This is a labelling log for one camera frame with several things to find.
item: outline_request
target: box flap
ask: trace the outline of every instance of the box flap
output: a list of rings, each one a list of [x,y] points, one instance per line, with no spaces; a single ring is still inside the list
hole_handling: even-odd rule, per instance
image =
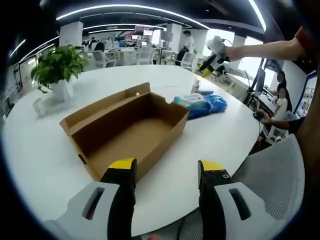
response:
[[[77,125],[80,122],[83,122],[85,124],[86,119],[90,118],[91,120],[101,117],[103,114],[109,112],[107,110],[108,108],[112,107],[113,109],[117,107],[116,105],[122,101],[128,102],[134,98],[137,98],[137,94],[139,96],[147,94],[150,92],[150,83],[145,82],[143,84],[128,88],[124,91],[117,92],[113,95],[110,95],[108,97],[105,97],[99,101],[96,101],[92,104],[89,104],[85,106],[84,108],[72,113],[71,115],[64,118],[60,125],[67,133],[68,136],[70,136],[70,128]]]

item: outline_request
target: green plant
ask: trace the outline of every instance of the green plant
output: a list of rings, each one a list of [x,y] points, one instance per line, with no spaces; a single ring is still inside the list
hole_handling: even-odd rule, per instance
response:
[[[31,78],[37,82],[37,88],[47,93],[41,89],[41,86],[51,89],[50,84],[63,79],[69,82],[71,75],[78,78],[83,66],[89,64],[89,56],[79,50],[81,50],[80,46],[59,46],[54,52],[49,52],[39,60],[38,65],[31,70]]]

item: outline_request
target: human hand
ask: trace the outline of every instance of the human hand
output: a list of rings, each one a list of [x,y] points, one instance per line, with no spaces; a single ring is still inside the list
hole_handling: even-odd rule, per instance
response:
[[[225,48],[225,55],[229,57],[231,62],[240,60],[244,57],[241,47],[229,47]]]
[[[272,119],[264,110],[258,108],[256,111],[263,114],[263,120],[261,121],[263,124],[268,125],[271,123]]]

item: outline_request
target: blue package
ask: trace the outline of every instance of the blue package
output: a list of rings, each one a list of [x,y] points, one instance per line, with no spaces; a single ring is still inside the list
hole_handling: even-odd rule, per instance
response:
[[[189,109],[188,119],[199,118],[209,114],[224,112],[227,101],[218,95],[201,95],[192,93],[185,96],[176,96],[173,102]]]

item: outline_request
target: mesh chair back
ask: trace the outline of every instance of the mesh chair back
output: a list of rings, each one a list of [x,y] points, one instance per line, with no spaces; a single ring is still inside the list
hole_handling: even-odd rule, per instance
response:
[[[108,61],[105,65],[106,68],[111,68],[111,67],[115,67],[117,64],[117,60],[114,59],[114,60],[111,60],[111,61]]]
[[[98,69],[102,69],[106,67],[106,59],[104,53],[102,51],[93,51],[92,52],[94,60],[95,60],[95,67]]]
[[[138,54],[137,64],[153,64],[155,51],[154,47],[142,47]]]
[[[295,135],[248,156],[232,179],[245,184],[264,200],[273,218],[282,220],[273,229],[276,236],[295,216],[304,195],[305,168]]]
[[[182,64],[191,65],[196,55],[190,52],[186,52],[181,60]]]

